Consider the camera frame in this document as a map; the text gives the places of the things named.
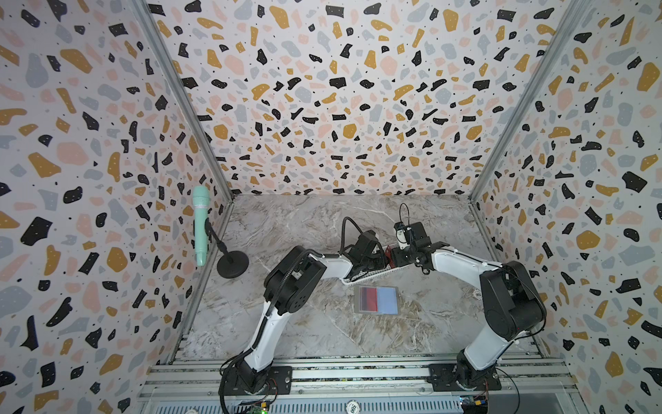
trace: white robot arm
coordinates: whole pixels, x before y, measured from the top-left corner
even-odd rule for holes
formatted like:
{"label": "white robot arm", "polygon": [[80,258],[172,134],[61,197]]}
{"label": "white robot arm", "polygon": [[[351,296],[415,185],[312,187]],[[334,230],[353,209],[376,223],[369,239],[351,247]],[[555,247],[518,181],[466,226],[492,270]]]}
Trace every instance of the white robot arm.
{"label": "white robot arm", "polygon": [[[352,222],[361,233],[358,241],[347,247],[344,246],[346,221]],[[396,223],[395,230],[398,243],[384,250],[374,231],[363,232],[346,217],[339,254],[320,254],[296,246],[269,273],[264,282],[265,303],[260,324],[246,349],[228,361],[246,392],[257,393],[263,388],[285,325],[306,303],[321,279],[338,278],[352,284],[414,265],[424,274],[433,270],[447,273],[480,289],[487,322],[476,339],[457,355],[453,374],[464,389],[481,385],[491,376],[497,359],[510,344],[534,335],[527,331],[545,320],[545,307],[519,262],[488,262],[444,242],[433,243],[421,223]]]}

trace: teal microphone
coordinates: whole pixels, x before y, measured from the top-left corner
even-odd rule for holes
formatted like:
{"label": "teal microphone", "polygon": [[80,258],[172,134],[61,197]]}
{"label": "teal microphone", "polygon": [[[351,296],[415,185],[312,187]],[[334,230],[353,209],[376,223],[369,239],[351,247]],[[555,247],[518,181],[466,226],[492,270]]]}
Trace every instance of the teal microphone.
{"label": "teal microphone", "polygon": [[209,190],[203,185],[193,189],[193,216],[195,222],[195,259],[198,267],[207,262],[207,233],[205,232],[205,221],[207,221],[207,208],[209,208]]}

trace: marble floor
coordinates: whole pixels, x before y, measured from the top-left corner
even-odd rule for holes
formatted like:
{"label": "marble floor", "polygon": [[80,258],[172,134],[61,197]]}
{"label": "marble floor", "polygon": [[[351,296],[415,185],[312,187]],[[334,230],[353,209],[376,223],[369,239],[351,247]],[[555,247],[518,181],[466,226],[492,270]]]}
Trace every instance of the marble floor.
{"label": "marble floor", "polygon": [[[394,243],[393,224],[399,221],[402,202],[409,207],[411,222],[421,221],[433,241],[490,258],[466,197],[241,195],[224,241],[230,250],[249,256],[249,268],[239,278],[226,280],[214,266],[177,357],[224,360],[239,353],[258,323],[264,278],[292,247],[337,252],[345,216],[364,231],[375,230],[382,245]],[[356,237],[348,225],[347,243]],[[354,286],[323,280],[285,328],[276,357],[455,353],[475,338],[485,321],[473,287],[447,274],[425,276],[409,266],[365,284],[398,287],[400,314],[354,313]],[[535,349],[527,342],[511,346],[509,352]]]}

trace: terrazzo wall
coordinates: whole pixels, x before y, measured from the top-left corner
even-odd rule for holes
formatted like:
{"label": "terrazzo wall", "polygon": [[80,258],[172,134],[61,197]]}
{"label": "terrazzo wall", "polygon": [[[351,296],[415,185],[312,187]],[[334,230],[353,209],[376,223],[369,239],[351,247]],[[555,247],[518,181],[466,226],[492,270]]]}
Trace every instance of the terrazzo wall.
{"label": "terrazzo wall", "polygon": [[599,1],[478,207],[593,413],[662,411],[662,3]]}
{"label": "terrazzo wall", "polygon": [[2,2],[0,64],[0,412],[130,412],[211,171],[122,1]]}
{"label": "terrazzo wall", "polygon": [[568,1],[154,1],[234,193],[471,190]]}

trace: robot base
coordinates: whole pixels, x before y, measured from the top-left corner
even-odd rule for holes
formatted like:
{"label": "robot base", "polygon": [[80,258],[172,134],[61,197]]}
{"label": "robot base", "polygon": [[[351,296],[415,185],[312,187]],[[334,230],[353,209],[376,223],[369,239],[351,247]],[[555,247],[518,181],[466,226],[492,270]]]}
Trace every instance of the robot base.
{"label": "robot base", "polygon": [[[252,397],[261,398],[267,391],[266,387],[260,390],[257,394],[251,394],[244,389],[242,381],[239,379],[238,371],[235,367],[229,368],[228,380],[225,383],[225,390],[223,395],[250,395]],[[272,366],[267,374],[266,384],[269,386],[269,395],[288,395],[292,387],[292,367],[291,366]]]}
{"label": "robot base", "polygon": [[[430,364],[430,377],[428,382],[432,384],[432,389],[435,392],[440,391],[467,391],[466,388],[461,387],[457,383],[457,374],[455,373],[455,364]],[[501,382],[498,377],[494,378],[492,375],[486,375],[487,387],[490,391],[498,391],[501,389]],[[485,381],[481,380],[474,391],[485,390]]]}

